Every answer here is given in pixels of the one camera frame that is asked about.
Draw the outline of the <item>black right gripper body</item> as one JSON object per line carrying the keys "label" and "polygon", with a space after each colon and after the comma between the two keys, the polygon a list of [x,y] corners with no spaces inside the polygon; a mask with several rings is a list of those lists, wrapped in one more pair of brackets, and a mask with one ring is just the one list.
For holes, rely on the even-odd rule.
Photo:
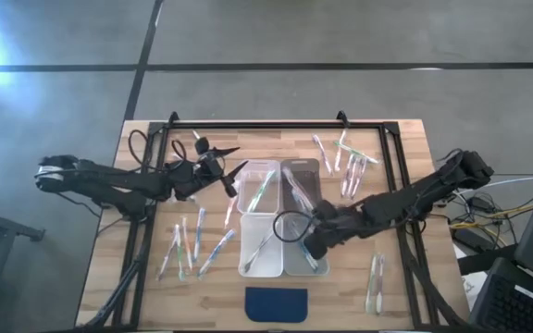
{"label": "black right gripper body", "polygon": [[313,209],[310,223],[303,244],[314,259],[321,259],[328,248],[356,236],[364,225],[364,219],[355,208],[335,206],[322,200]]}

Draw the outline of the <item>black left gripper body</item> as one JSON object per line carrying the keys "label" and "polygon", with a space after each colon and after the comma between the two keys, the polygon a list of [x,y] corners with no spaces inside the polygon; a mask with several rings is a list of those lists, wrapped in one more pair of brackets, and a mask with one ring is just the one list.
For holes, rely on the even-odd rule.
{"label": "black left gripper body", "polygon": [[213,147],[210,146],[206,137],[199,137],[194,143],[198,154],[196,161],[187,159],[186,150],[180,140],[173,140],[171,146],[180,158],[179,161],[168,164],[168,180],[177,200],[185,200],[218,180],[223,184],[229,198],[238,194],[234,182],[227,183],[224,180],[227,174],[225,174],[225,168],[219,163],[219,159],[225,160],[226,156],[212,156],[208,151]]}

